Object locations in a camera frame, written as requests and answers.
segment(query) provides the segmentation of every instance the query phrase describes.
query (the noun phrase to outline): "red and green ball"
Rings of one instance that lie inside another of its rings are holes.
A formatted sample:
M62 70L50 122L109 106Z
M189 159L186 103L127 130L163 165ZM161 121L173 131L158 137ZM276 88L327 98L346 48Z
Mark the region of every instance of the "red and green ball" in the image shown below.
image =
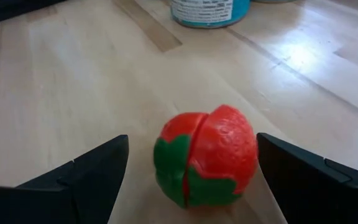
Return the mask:
M233 107L183 113L163 127L154 165L159 186L179 206L226 205L241 196L255 172L257 141Z

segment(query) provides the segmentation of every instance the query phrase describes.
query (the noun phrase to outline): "cylindrical container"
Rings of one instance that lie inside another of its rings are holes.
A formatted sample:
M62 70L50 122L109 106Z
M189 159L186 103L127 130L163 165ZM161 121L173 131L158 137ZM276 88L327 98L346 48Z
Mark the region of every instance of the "cylindrical container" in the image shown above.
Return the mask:
M241 20L250 0L171 0L172 17L187 27L218 28Z

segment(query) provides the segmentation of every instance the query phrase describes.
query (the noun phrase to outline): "light wood floor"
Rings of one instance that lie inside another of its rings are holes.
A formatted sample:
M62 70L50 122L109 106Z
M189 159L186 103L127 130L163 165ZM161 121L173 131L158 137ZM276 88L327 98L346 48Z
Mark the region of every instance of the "light wood floor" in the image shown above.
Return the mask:
M111 223L280 223L260 172L229 213L183 211L155 183L164 122L222 103L358 169L358 0L252 3L215 30L178 25L168 5L70 0L0 22L0 185L128 134Z

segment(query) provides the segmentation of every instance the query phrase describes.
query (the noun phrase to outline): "red textured surface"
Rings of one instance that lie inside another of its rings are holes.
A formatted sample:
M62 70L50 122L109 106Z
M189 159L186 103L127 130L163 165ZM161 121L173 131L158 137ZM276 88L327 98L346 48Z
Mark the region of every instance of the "red textured surface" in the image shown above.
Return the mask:
M188 134L193 137L199 123L207 113L182 113L168 121L160 134L160 137L166 142L174 140L178 135Z
M257 165L257 141L244 115L220 106L205 119L193 141L189 165L203 178L236 181L234 193L242 193Z

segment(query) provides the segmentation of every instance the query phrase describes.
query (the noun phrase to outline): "toy fruit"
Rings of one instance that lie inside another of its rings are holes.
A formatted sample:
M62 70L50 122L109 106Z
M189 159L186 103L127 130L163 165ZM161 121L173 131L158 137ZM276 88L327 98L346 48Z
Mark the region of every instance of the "toy fruit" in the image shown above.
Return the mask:
M235 201L256 164L252 127L228 105L210 114L175 116L163 127L154 147L157 182L183 208Z

